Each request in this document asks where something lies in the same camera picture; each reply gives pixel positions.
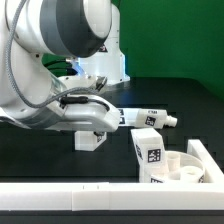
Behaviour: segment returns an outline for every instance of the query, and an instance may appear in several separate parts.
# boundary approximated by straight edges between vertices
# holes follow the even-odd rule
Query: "black table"
[[[197,81],[176,78],[133,78],[129,87],[107,92],[104,97],[119,108],[166,109],[169,115],[178,118],[178,124],[176,128],[165,127],[158,130],[163,136],[165,149],[186,152],[188,139],[200,139],[220,168],[224,170],[224,102]],[[122,127],[115,133],[108,133],[107,141],[96,151],[82,152],[74,151],[71,132],[24,130],[7,123],[0,123],[0,181],[138,182],[138,163],[130,134],[132,128]],[[174,222],[186,215],[196,218],[196,221],[198,215],[202,215],[200,219],[207,223],[209,219],[203,214],[221,215],[214,217],[224,220],[222,211],[218,213],[102,211],[3,212],[0,221],[9,215],[12,215],[9,219],[12,222],[17,216],[32,220],[36,214],[38,219],[43,217],[43,220],[48,220],[46,223],[62,223],[53,221],[54,216],[60,216],[57,221],[64,217],[64,223],[67,221],[69,223],[71,220],[79,223],[81,217],[84,217],[83,221],[85,221],[82,223],[88,223],[88,220],[92,220],[91,223],[104,223],[105,219],[107,223],[112,223],[116,219],[123,220],[122,223],[137,221],[142,223],[146,220],[152,220],[154,223],[156,217],[160,215],[169,215]],[[171,217],[175,214],[179,214],[179,218]]]

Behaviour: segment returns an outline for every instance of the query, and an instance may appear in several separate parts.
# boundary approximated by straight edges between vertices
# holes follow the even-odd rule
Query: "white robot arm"
[[[44,53],[93,55],[110,31],[110,0],[3,0],[2,6],[0,107],[7,119],[25,128],[115,131],[117,108],[93,89],[68,90],[40,62]]]

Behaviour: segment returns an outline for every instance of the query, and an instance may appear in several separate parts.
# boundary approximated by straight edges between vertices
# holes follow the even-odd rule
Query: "white cup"
[[[184,166],[180,170],[180,181],[186,183],[199,183],[204,175],[202,169],[196,166]]]
[[[177,171],[180,169],[180,153],[174,151],[168,151],[166,153],[167,164],[169,172]]]

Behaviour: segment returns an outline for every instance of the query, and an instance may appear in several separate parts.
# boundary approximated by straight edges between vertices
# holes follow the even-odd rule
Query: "label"
[[[148,110],[148,114],[158,114],[157,110]]]
[[[101,53],[108,53],[108,50],[107,50],[106,46],[103,44],[103,45],[100,47],[100,49],[99,49],[98,52],[101,52]]]
[[[123,109],[119,109],[120,111],[120,123],[119,124],[125,124],[125,118],[124,118],[124,110]]]
[[[198,183],[203,183],[204,182],[204,175],[198,180]]]
[[[151,178],[151,183],[163,183],[163,181]]]
[[[156,123],[156,118],[154,118],[154,117],[149,117],[149,116],[146,118],[146,121],[145,121],[145,124],[146,124],[146,125],[154,126],[155,123]]]
[[[137,145],[135,145],[135,146],[136,146],[136,150],[137,150],[138,156],[143,160],[142,153],[141,153],[141,149]]]
[[[148,150],[148,163],[161,161],[161,149]]]
[[[102,136],[97,136],[97,143],[100,142],[102,139]]]

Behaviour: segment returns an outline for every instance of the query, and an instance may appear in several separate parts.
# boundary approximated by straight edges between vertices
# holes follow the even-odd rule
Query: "white container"
[[[141,183],[203,183],[205,178],[205,166],[198,158],[189,155],[187,153],[176,152],[176,151],[166,151],[166,158],[169,154],[179,154],[180,155],[180,164],[179,169],[170,171],[169,173],[159,174],[142,171]]]
[[[166,110],[139,109],[135,127],[136,128],[157,128],[162,129],[164,125],[175,127],[177,119],[168,116]]]
[[[153,128],[132,129],[139,165],[149,174],[167,173],[162,136]]]

